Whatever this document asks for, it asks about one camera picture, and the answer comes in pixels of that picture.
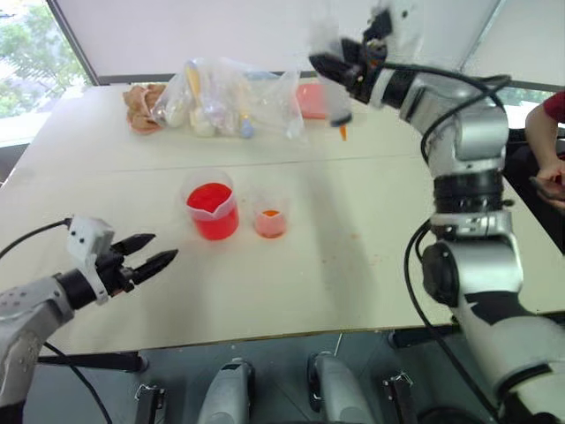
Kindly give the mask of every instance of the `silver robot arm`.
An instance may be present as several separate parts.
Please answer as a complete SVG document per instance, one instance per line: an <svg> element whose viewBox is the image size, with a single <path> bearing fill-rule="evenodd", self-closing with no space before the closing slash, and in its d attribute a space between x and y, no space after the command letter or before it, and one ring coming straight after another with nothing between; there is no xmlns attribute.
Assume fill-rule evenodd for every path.
<svg viewBox="0 0 565 424"><path fill-rule="evenodd" d="M429 135L423 150L433 177L430 229L437 241L422 255L426 291L451 308L505 422L565 421L565 332L518 299L523 271L502 199L506 114L486 97L433 126L481 90L424 67L387 66L386 41L398 20L392 13L375 13L362 43L342 40L345 61L318 54L311 63L351 97L391 106Z"/></svg>
<svg viewBox="0 0 565 424"><path fill-rule="evenodd" d="M69 220L68 250L77 268L0 293L0 422L21 423L41 348L74 312L130 292L164 269L177 251L162 252L136 269L124 257L140 250L154 234L137 234L111 245L114 231L103 221Z"/></svg>

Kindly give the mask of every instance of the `plastic bag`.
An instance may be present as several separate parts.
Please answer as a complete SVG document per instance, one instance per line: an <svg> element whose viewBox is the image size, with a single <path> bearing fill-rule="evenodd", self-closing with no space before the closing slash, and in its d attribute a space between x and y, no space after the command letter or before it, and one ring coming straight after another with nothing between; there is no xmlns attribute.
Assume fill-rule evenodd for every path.
<svg viewBox="0 0 565 424"><path fill-rule="evenodd" d="M297 87L298 72L279 77L227 58L196 58L171 79L152 114L163 126L188 122L202 137L274 132L295 139L304 131ZM183 118L170 119L176 113Z"/></svg>

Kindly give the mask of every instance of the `measuring cup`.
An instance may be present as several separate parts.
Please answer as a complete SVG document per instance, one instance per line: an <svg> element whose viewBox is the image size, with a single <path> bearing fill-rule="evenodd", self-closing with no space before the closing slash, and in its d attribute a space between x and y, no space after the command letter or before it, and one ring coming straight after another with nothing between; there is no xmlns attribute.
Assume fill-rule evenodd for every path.
<svg viewBox="0 0 565 424"><path fill-rule="evenodd" d="M253 227L266 239L276 239L287 231L289 199L277 191L254 189Z"/></svg>
<svg viewBox="0 0 565 424"><path fill-rule="evenodd" d="M200 170L183 185L183 201L198 233L208 240L226 239L239 226L233 182L225 172Z"/></svg>

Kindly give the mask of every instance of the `red shirt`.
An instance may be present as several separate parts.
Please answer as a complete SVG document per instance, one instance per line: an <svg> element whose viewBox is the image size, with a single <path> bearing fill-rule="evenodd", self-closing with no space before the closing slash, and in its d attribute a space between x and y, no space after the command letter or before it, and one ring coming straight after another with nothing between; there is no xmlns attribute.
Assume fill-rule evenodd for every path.
<svg viewBox="0 0 565 424"><path fill-rule="evenodd" d="M545 100L544 110L557 122L565 123L565 91L560 91Z"/></svg>

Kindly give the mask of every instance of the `phone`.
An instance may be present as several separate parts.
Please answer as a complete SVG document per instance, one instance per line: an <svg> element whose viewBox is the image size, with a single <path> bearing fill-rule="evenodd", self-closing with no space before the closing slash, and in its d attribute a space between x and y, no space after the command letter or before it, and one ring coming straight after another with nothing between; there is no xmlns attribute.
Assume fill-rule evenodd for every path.
<svg viewBox="0 0 565 424"><path fill-rule="evenodd" d="M565 185L538 177L530 177L530 182L544 197L553 201L565 201Z"/></svg>

